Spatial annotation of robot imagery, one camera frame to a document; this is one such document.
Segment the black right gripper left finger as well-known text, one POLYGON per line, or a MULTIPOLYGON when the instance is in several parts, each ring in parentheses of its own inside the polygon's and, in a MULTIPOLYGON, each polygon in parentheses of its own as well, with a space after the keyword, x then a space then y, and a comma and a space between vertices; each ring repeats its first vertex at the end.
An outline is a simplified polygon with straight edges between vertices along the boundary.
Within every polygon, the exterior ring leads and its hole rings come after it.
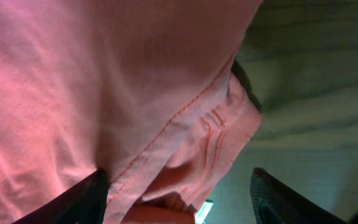
POLYGON ((107 194, 107 174, 97 170, 12 224, 102 224, 107 194))

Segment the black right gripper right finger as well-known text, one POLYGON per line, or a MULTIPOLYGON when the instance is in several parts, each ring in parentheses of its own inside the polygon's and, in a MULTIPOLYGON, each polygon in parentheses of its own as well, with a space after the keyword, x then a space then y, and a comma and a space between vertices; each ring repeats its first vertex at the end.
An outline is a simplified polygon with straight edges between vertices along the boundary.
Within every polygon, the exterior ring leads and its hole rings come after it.
POLYGON ((250 196, 257 224, 346 224, 262 168, 254 168, 250 196))

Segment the red t-shirt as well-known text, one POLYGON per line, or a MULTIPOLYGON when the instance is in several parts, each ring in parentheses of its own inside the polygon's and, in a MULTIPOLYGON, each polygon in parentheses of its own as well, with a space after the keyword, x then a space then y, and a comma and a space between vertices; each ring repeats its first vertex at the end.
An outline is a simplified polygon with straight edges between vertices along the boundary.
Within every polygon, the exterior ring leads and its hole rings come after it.
POLYGON ((0 1, 0 223, 97 170, 104 223, 193 223, 260 114, 231 71, 259 1, 0 1))

